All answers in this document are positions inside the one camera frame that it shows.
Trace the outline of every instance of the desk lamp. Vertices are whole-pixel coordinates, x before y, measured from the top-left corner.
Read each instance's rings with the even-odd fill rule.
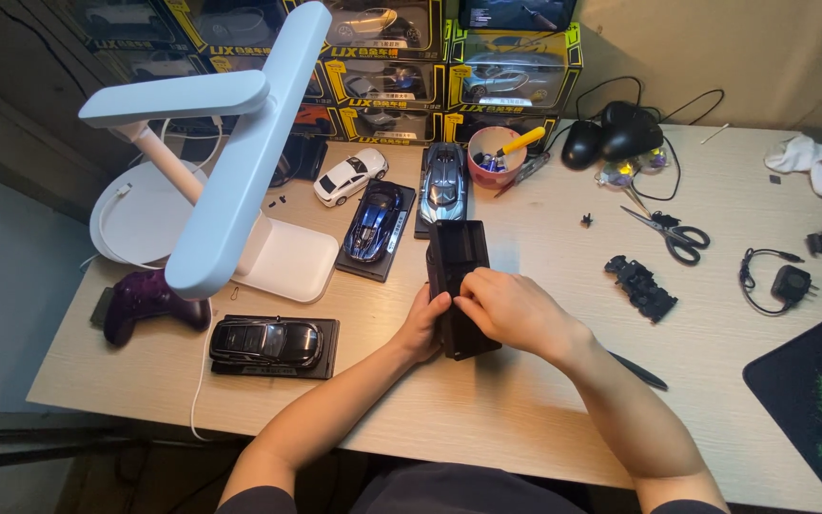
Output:
[[[338,241],[266,217],[261,202],[331,22],[322,2],[309,2],[286,18],[262,71],[101,89],[78,113],[138,146],[195,206],[166,264],[180,297],[211,297],[231,279],[297,302],[322,296]],[[239,120],[204,188],[148,127],[153,119],[230,114]]]

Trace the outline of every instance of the screwdriver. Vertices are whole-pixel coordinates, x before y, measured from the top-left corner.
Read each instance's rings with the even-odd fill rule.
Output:
[[[500,195],[508,191],[509,188],[512,188],[513,186],[518,186],[521,183],[521,181],[531,177],[534,174],[534,172],[538,171],[539,169],[541,169],[542,166],[546,165],[547,161],[549,160],[551,160],[550,152],[542,152],[536,158],[531,159],[531,161],[522,165],[522,169],[519,170],[519,174],[516,175],[516,178],[514,178],[506,186],[503,186],[503,189],[501,189],[499,193],[496,193],[496,195],[494,195],[493,197],[499,198]]]

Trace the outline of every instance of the lamp base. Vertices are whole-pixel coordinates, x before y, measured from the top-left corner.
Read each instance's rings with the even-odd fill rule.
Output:
[[[271,231],[258,253],[252,271],[230,280],[243,286],[312,304],[319,300],[332,278],[340,245],[328,234],[269,219]]]

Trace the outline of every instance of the purple game controller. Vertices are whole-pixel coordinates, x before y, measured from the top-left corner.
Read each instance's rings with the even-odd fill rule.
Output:
[[[146,317],[170,316],[203,332],[211,326],[208,300],[189,302],[179,298],[167,286],[164,270],[126,275],[113,286],[103,335],[114,346],[125,346],[135,329],[135,323]]]

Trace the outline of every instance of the black scissors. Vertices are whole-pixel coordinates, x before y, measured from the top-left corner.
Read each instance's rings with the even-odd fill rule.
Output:
[[[700,263],[700,252],[696,249],[699,248],[702,250],[709,247],[709,235],[699,228],[685,227],[682,225],[678,227],[664,227],[661,223],[657,223],[642,214],[636,214],[624,206],[620,206],[620,208],[632,214],[633,217],[649,227],[655,228],[657,232],[665,238],[665,246],[668,248],[668,253],[671,254],[671,257],[677,259],[679,263],[695,266]],[[699,236],[700,239],[691,238],[687,235],[688,232]],[[690,255],[690,258],[684,257],[678,250]]]

